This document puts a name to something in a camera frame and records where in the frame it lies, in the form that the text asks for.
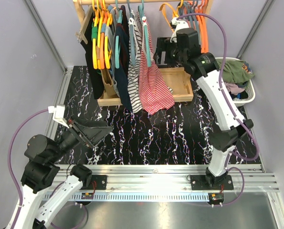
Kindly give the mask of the black white striped tank top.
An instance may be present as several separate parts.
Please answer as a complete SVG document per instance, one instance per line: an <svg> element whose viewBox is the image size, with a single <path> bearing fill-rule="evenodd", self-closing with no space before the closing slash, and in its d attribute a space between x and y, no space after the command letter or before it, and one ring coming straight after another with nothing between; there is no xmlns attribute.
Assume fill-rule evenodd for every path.
<svg viewBox="0 0 284 229"><path fill-rule="evenodd" d="M136 38L137 47L137 59L136 65L132 65L131 57L129 60L128 67L128 94L130 97L130 102L132 106L132 112L137 113L142 110L142 103L139 98L139 76L140 76L140 66L141 66L141 51L142 51L142 33L139 29L139 20L137 15L133 11L133 16L135 20L134 32ZM131 42L129 41L129 53L131 54Z"/></svg>

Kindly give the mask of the red striped tank top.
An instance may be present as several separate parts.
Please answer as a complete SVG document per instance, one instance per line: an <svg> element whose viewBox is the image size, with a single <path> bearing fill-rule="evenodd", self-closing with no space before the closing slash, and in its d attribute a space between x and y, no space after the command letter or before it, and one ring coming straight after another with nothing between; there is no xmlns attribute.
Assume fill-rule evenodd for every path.
<svg viewBox="0 0 284 229"><path fill-rule="evenodd" d="M139 20L139 29L142 33L142 23L138 12L137 18ZM149 33L149 45L152 55L154 53L154 50L148 23L147 27ZM151 115L155 114L161 109L169 109L175 103L172 95L172 89L170 89L165 83L163 75L160 72L153 58L151 67L147 66L146 53L143 47L143 43L139 76L139 98L142 103L143 109Z"/></svg>

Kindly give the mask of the blue grey hanger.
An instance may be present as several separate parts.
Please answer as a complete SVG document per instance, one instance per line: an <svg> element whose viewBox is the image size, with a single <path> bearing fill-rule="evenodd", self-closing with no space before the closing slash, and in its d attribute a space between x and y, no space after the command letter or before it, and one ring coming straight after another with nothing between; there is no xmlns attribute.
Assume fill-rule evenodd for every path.
<svg viewBox="0 0 284 229"><path fill-rule="evenodd" d="M135 25L135 20L134 20L134 16L133 16L133 11L130 8L130 1L127 0L127 6L129 9L129 14L130 17L128 19L128 23L129 23L129 35L130 35L130 42L131 42L131 61L132 61L132 65L135 66L136 65L136 59L137 59L137 47L136 47L136 38L135 38L135 32L134 32L134 25Z"/></svg>

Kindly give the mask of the teal hanger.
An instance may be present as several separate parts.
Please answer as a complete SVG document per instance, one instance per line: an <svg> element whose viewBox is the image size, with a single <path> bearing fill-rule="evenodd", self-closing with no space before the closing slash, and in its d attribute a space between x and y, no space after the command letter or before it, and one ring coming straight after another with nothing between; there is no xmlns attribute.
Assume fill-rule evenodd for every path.
<svg viewBox="0 0 284 229"><path fill-rule="evenodd" d="M147 66L151 67L152 65L152 58L151 58L151 50L149 45L149 33L148 33L148 27L147 27L147 18L144 14L144 0L141 0L141 5L138 6L138 13L141 18L142 23L142 34L143 34L143 47L145 49L146 53L146 60L147 60Z"/></svg>

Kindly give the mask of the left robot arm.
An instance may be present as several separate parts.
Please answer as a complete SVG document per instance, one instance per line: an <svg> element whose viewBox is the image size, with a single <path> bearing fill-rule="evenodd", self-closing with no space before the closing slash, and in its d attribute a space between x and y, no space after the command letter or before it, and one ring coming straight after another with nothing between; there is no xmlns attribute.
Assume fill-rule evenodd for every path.
<svg viewBox="0 0 284 229"><path fill-rule="evenodd" d="M24 154L29 161L20 183L15 184L19 201L6 226L8 229L46 229L74 193L90 186L96 187L92 180L92 171L77 164L72 167L60 188L41 205L60 170L56 162L77 145L89 148L97 146L113 130L104 121L74 117L68 121L67 128L57 140L35 135L28 141Z"/></svg>

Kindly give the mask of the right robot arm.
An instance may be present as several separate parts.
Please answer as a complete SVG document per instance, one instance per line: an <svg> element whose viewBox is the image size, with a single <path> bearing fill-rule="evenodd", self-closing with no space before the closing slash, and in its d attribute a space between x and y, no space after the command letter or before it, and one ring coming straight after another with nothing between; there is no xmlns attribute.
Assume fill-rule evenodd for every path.
<svg viewBox="0 0 284 229"><path fill-rule="evenodd" d="M222 66L211 53L201 52L198 34L193 28L178 30L174 38L159 37L154 58L159 62L164 61L167 65L179 64L184 67L185 72L203 90L218 121L220 130L209 134L209 143L213 146L212 159L205 175L190 176L192 189L233 189L227 164L237 141L245 136L254 124L251 119L245 119L236 108L219 77Z"/></svg>

